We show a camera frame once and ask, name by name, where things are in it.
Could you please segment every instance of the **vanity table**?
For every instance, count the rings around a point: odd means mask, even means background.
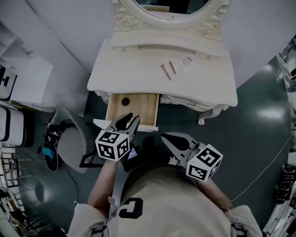
[[[136,0],[112,3],[115,30],[102,44],[88,90],[105,103],[113,103],[112,94],[159,94],[160,103],[203,112],[200,125],[237,105],[230,55],[220,41],[227,0],[209,0],[193,14],[149,12]]]

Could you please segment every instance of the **open drawer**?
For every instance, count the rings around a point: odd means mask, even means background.
[[[111,94],[106,119],[94,119],[93,122],[100,128],[106,129],[113,119],[132,112],[133,118],[139,115],[141,119],[138,131],[158,131],[158,127],[156,127],[158,103],[159,94]]]

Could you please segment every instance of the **cable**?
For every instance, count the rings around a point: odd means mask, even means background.
[[[276,158],[278,157],[278,155],[282,152],[282,150],[284,149],[284,147],[286,146],[287,142],[289,141],[289,139],[291,138],[292,135],[289,136],[289,138],[287,139],[287,141],[285,142],[285,145],[281,148],[281,150],[278,152],[278,154],[276,155],[276,157],[272,160],[272,162],[270,162],[270,164],[258,175],[258,177],[256,179],[253,180],[252,183],[250,183],[250,185],[241,193],[239,194],[235,199],[237,199],[239,196],[241,196],[262,174],[264,171],[267,170],[268,167],[271,166],[271,164],[276,160]]]
[[[42,125],[43,140],[44,140],[44,138],[45,138],[44,125],[47,126],[47,123],[44,123],[44,124]],[[41,153],[41,151],[42,151],[42,147],[43,147],[43,142],[42,142],[42,144],[41,144],[41,145],[38,147],[38,149],[37,149],[37,155]]]
[[[69,173],[69,171],[67,170],[67,167],[66,167],[66,164],[65,164],[65,163],[64,163],[64,166],[65,166],[65,170],[66,170],[66,172],[68,173],[68,175],[70,175],[70,177],[72,178],[72,180],[73,180],[74,183],[75,183],[76,190],[77,190],[77,202],[79,202],[79,191],[78,191],[77,183],[76,183],[75,179],[72,177],[72,175]]]

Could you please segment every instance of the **beige shirt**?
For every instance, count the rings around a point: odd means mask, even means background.
[[[242,224],[250,237],[262,236],[247,206],[224,214],[175,170],[158,168],[126,192],[107,220],[97,209],[77,205],[68,236],[230,237],[231,222]]]

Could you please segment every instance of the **dark floor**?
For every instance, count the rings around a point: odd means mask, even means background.
[[[255,76],[238,88],[238,106],[223,111],[218,117],[208,119],[205,125],[197,124],[199,113],[185,106],[159,106],[158,133],[138,132],[133,143],[141,145],[147,136],[153,136],[162,146],[160,134],[169,131],[188,133],[197,141],[210,143],[223,155],[223,162],[213,180],[232,200],[240,194],[274,159],[290,136],[290,116],[284,82],[278,78],[276,59],[271,60]],[[84,119],[104,119],[107,105],[95,93],[90,93]],[[36,114],[35,140],[30,148],[19,152],[33,157],[30,171],[33,177],[22,179],[24,203],[48,221],[68,229],[77,199],[75,184],[64,165],[51,172],[37,148],[42,143],[42,125],[51,115]],[[287,162],[289,143],[275,162],[253,183],[234,205],[248,205],[261,228],[267,222],[275,202],[271,195],[276,185],[281,165]],[[85,203],[100,172],[89,168],[80,174],[70,167],[78,184],[79,202]]]

